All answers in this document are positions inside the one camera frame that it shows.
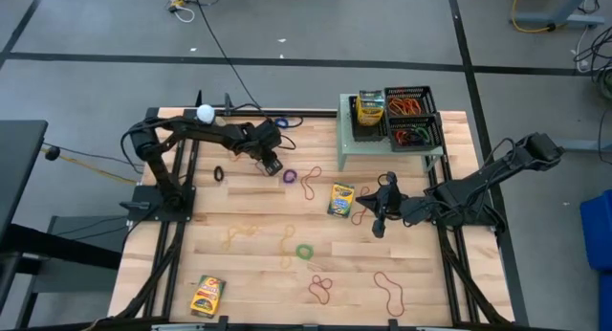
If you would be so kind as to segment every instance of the butcher block tabletop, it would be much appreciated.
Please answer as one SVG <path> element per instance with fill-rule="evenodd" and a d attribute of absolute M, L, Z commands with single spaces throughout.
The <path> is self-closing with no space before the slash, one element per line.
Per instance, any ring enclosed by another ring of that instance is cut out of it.
<path fill-rule="evenodd" d="M 160 108 L 158 116 L 183 112 Z M 447 111 L 441 116 L 452 175 L 466 177 L 478 169 L 466 113 Z M 258 124 L 262 118 L 225 120 Z M 170 320 L 215 322 L 229 316 L 230 323 L 387 325 L 395 318 L 399 325 L 451 325 L 435 227 L 424 222 L 406 228 L 401 221 L 387 220 L 384 238 L 378 239 L 371 231 L 372 212 L 366 212 L 361 223 L 359 215 L 351 220 L 326 212 L 334 182 L 354 186 L 359 196 L 363 188 L 376 191 L 377 178 L 387 171 L 397 174 L 402 193 L 423 195 L 428 179 L 421 158 L 349 156 L 338 172 L 336 119 L 308 117 L 282 133 L 297 145 L 293 151 L 274 150 L 284 169 L 297 172 L 292 184 L 283 182 L 282 172 L 264 176 L 247 155 L 235 157 L 219 144 L 200 143 L 196 201 L 186 225 Z M 169 133 L 158 134 L 163 141 Z M 186 153 L 190 146 L 187 141 Z M 174 155 L 164 154 L 168 167 Z M 188 155 L 183 161 L 181 175 Z M 225 171 L 220 183 L 213 179 L 216 166 Z M 308 180 L 313 193 L 306 192 L 314 198 L 307 200 L 299 179 L 315 166 L 321 174 Z M 149 170 L 142 183 L 155 184 Z M 363 207 L 354 203 L 351 214 L 360 210 Z M 159 222 L 141 222 L 129 235 L 109 316 L 124 309 L 148 278 L 159 229 Z M 464 227 L 464 235 L 475 282 L 497 311 L 513 320 L 494 234 L 485 227 Z M 300 244 L 312 246 L 312 258 L 296 256 Z M 153 315 L 161 314 L 166 275 L 158 286 Z M 227 282 L 212 320 L 191 315 L 189 308 L 203 275 Z M 464 290 L 457 276 L 455 280 L 462 319 L 467 320 Z"/>

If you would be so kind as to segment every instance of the gray floor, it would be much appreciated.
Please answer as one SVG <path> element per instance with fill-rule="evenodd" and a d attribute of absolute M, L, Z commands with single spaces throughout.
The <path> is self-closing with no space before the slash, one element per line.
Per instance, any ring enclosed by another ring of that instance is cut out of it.
<path fill-rule="evenodd" d="M 520 0 L 524 11 L 560 0 Z M 612 18 L 607 0 L 601 14 Z M 0 0 L 4 46 L 32 0 Z M 517 33 L 508 24 L 512 0 L 458 0 L 473 64 L 572 68 L 581 29 Z M 14 53 L 220 57 L 202 20 L 179 22 L 165 0 L 43 0 Z M 207 9 L 229 56 L 462 63 L 448 0 L 221 0 Z M 584 46 L 599 30 L 589 33 Z M 465 110 L 476 143 L 474 113 L 463 73 L 373 68 L 238 66 L 264 106 L 335 108 L 340 93 L 385 86 L 429 85 L 442 110 Z M 604 105 L 585 77 L 476 76 L 492 144 L 546 132 L 596 139 Z M 45 119 L 46 141 L 120 155 L 119 138 L 150 106 L 189 105 L 229 92 L 246 101 L 228 66 L 9 59 L 0 69 L 0 118 Z M 606 125 L 604 134 L 612 126 Z M 129 167 L 90 160 L 137 178 Z M 586 262 L 579 203 L 609 188 L 610 166 L 569 153 L 547 172 L 524 173 L 502 185 L 514 251 L 533 326 L 598 329 L 598 282 Z M 64 162 L 39 160 L 17 223 L 46 230 L 51 215 L 103 215 L 122 210 L 132 188 Z M 28 278 L 20 276 L 0 327 L 13 327 Z M 109 293 L 41 298 L 33 324 L 93 320 Z M 79 320 L 66 313 L 78 306 Z"/>

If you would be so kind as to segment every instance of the black rubber band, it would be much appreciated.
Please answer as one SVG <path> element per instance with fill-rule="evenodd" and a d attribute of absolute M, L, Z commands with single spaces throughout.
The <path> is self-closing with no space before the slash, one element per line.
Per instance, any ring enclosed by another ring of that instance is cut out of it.
<path fill-rule="evenodd" d="M 217 166 L 214 168 L 214 180 L 217 182 L 221 182 L 225 177 L 225 173 L 223 173 L 223 168 Z"/>

